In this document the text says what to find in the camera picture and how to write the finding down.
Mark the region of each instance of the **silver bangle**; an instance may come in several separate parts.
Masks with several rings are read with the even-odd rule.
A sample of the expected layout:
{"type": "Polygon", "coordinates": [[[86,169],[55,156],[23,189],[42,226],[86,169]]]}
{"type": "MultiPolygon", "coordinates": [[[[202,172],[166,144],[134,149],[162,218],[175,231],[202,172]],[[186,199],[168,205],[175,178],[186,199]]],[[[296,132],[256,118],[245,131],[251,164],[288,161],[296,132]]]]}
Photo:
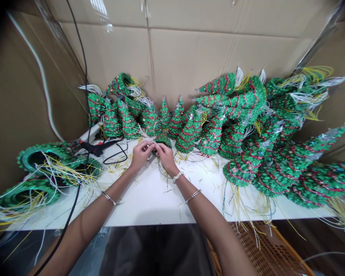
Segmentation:
{"type": "Polygon", "coordinates": [[[195,196],[196,196],[197,194],[199,194],[200,192],[202,192],[201,189],[199,189],[197,192],[195,192],[194,194],[192,194],[191,197],[188,198],[188,199],[185,201],[185,203],[188,204],[188,201],[190,201],[193,197],[195,197],[195,196]]]}
{"type": "Polygon", "coordinates": [[[107,198],[107,200],[111,200],[111,202],[114,204],[114,206],[116,205],[115,201],[113,201],[111,199],[111,197],[109,197],[104,191],[102,191],[103,195],[107,198]]]}

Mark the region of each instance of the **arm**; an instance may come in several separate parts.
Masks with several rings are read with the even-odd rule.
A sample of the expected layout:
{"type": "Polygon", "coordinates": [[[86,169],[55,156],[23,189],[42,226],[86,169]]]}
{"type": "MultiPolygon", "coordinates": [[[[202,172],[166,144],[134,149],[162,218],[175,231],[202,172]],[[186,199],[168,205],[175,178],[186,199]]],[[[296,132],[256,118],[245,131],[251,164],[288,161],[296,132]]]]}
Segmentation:
{"type": "MultiPolygon", "coordinates": [[[[133,160],[130,167],[105,191],[113,201],[117,202],[119,200],[130,181],[138,174],[150,153],[154,150],[155,144],[149,147],[147,147],[147,144],[147,142],[143,141],[134,147],[133,160]]],[[[113,203],[101,194],[84,209],[84,211],[69,224],[58,249],[40,275],[68,275],[80,255],[101,229],[113,208],[113,203]]],[[[50,255],[57,242],[58,239],[55,240],[38,264],[31,270],[29,275],[36,273],[50,255]]]]}
{"type": "MultiPolygon", "coordinates": [[[[171,177],[176,176],[179,169],[175,165],[172,150],[164,144],[157,144],[156,149],[166,171],[171,177]]],[[[176,180],[176,185],[185,200],[198,190],[184,175],[176,180]]],[[[188,207],[215,248],[224,275],[257,275],[230,225],[202,193],[189,200],[188,207]]]]}

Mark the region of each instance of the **finger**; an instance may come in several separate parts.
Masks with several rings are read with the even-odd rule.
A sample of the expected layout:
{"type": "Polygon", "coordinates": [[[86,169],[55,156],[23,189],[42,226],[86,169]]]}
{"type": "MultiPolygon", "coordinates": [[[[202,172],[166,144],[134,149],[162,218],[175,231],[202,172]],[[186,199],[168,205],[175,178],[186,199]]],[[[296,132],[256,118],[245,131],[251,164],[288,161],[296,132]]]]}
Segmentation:
{"type": "Polygon", "coordinates": [[[164,151],[164,152],[166,152],[166,150],[168,150],[169,149],[169,147],[168,146],[166,146],[165,144],[163,144],[163,143],[158,143],[157,145],[159,145],[161,148],[162,148],[162,150],[164,151]]]}
{"type": "Polygon", "coordinates": [[[148,149],[146,150],[146,154],[150,154],[154,149],[156,148],[156,144],[152,144],[148,147],[148,149]]]}
{"type": "Polygon", "coordinates": [[[158,156],[162,156],[165,154],[164,150],[162,149],[162,147],[159,144],[156,145],[156,150],[157,150],[158,156]]]}
{"type": "Polygon", "coordinates": [[[142,141],[138,145],[135,146],[138,150],[141,150],[144,146],[147,146],[147,141],[142,141]]]}

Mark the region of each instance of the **hand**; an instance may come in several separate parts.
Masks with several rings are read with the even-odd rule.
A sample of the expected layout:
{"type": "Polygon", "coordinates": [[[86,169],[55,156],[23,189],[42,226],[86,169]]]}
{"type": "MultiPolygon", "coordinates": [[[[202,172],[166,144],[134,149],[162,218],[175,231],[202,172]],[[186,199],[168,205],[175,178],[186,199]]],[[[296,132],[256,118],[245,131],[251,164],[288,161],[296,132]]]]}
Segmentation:
{"type": "Polygon", "coordinates": [[[179,169],[175,165],[173,150],[162,143],[156,144],[157,156],[160,157],[161,163],[170,176],[176,176],[179,169]]]}
{"type": "Polygon", "coordinates": [[[133,149],[133,160],[130,167],[140,170],[155,147],[156,144],[147,141],[142,141],[136,145],[133,149]]]}

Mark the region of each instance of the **wrist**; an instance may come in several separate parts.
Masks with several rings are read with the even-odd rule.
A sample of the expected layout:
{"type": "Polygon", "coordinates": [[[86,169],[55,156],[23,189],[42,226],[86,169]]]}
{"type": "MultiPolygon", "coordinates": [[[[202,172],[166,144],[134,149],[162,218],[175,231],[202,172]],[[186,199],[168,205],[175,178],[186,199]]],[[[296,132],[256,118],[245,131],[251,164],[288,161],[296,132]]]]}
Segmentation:
{"type": "Polygon", "coordinates": [[[173,178],[175,176],[177,176],[177,174],[180,172],[180,170],[177,168],[177,166],[174,166],[171,169],[166,170],[168,172],[168,174],[173,178]]]}

